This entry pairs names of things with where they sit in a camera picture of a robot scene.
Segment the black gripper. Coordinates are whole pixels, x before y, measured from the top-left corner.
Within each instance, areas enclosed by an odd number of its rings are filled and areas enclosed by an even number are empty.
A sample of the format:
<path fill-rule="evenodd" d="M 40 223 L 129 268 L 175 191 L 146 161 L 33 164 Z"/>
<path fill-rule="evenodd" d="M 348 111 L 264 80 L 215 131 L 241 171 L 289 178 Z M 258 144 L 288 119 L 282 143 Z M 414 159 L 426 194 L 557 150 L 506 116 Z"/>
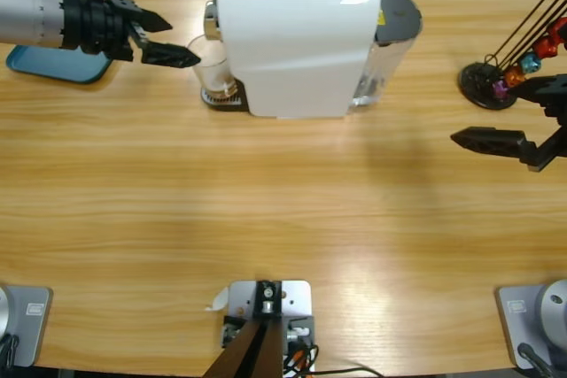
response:
<path fill-rule="evenodd" d="M 509 90 L 515 98 L 546 106 L 546 116 L 556 118 L 559 128 L 542 144 L 529 141 L 523 131 L 495 127 L 466 127 L 450 139 L 479 154 L 516 158 L 532 172 L 541 172 L 554 159 L 566 157 L 566 74 L 533 77 Z"/>
<path fill-rule="evenodd" d="M 133 60 L 128 26 L 133 31 L 158 33 L 173 26 L 158 13 L 141 9 L 133 0 L 63 0 L 64 26 L 61 48 L 97 55 L 112 60 Z M 188 68 L 201 58 L 185 46 L 149 42 L 142 48 L 142 62 L 147 65 Z"/>

